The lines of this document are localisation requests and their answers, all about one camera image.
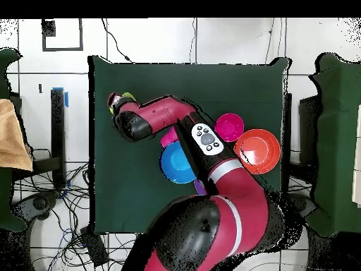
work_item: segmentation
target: red robot arm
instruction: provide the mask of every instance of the red robot arm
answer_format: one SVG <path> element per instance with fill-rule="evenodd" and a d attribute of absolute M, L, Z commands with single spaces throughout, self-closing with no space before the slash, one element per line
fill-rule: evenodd
<path fill-rule="evenodd" d="M 228 256 L 267 245 L 276 209 L 191 104 L 165 96 L 141 105 L 114 93 L 108 105 L 115 127 L 131 141 L 175 125 L 192 170 L 211 194 L 178 200 L 161 213 L 153 228 L 163 231 L 142 271 L 210 271 Z"/>

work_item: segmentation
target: orange bowl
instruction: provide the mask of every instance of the orange bowl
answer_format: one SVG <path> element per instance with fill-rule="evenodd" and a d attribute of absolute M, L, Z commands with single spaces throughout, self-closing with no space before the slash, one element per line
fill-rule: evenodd
<path fill-rule="evenodd" d="M 234 146 L 234 152 L 251 174 L 265 174 L 279 161 L 281 148 L 277 138 L 267 130 L 244 132 Z"/>

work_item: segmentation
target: blue bowl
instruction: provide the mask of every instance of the blue bowl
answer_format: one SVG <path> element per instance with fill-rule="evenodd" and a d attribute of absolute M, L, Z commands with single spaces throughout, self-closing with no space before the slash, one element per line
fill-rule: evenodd
<path fill-rule="evenodd" d="M 174 183 L 185 184 L 195 180 L 195 174 L 179 141 L 171 143 L 162 152 L 161 170 L 164 176 Z"/>

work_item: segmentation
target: yellow object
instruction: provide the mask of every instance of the yellow object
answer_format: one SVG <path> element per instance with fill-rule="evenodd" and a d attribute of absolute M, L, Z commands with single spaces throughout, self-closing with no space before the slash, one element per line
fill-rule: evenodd
<path fill-rule="evenodd" d="M 130 92 L 125 92 L 121 96 L 122 97 L 131 97 L 133 100 L 136 101 L 136 99 L 134 98 L 134 96 Z"/>
<path fill-rule="evenodd" d="M 0 167 L 32 171 L 13 103 L 0 99 Z"/>
<path fill-rule="evenodd" d="M 134 96 L 130 92 L 123 93 L 121 95 L 121 97 L 129 97 L 129 98 L 133 99 L 134 101 L 136 101 L 136 99 L 134 98 Z M 113 108 L 109 107 L 109 110 L 110 110 L 111 114 L 114 114 Z"/>

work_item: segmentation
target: green object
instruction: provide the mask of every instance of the green object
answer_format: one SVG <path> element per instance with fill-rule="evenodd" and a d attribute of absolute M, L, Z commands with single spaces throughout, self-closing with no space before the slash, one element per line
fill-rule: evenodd
<path fill-rule="evenodd" d="M 263 128 L 281 140 L 286 58 L 272 66 L 110 64 L 98 56 L 92 60 L 96 232 L 144 232 L 172 200 L 196 194 L 193 183 L 171 183 L 160 170 L 160 139 L 168 129 L 151 140 L 122 139 L 106 105 L 111 92 L 131 92 L 143 104 L 167 94 L 188 98 L 213 120 L 233 112 L 242 117 L 245 130 Z M 262 177 L 279 190 L 279 164 L 256 179 Z"/>
<path fill-rule="evenodd" d="M 321 89 L 323 112 L 317 121 L 319 170 L 314 200 L 320 206 L 307 217 L 321 236 L 361 232 L 361 209 L 352 202 L 357 113 L 361 104 L 361 65 L 327 53 L 313 78 Z"/>
<path fill-rule="evenodd" d="M 10 98 L 10 84 L 6 79 L 6 69 L 19 58 L 20 54 L 14 49 L 0 49 L 0 99 Z M 22 231 L 26 229 L 26 223 L 14 216 L 10 210 L 12 185 L 11 169 L 0 167 L 0 228 Z"/>
<path fill-rule="evenodd" d="M 9 231 L 23 231 L 27 228 L 21 218 L 11 213 L 10 204 L 12 198 L 12 169 L 0 167 L 0 229 Z"/>

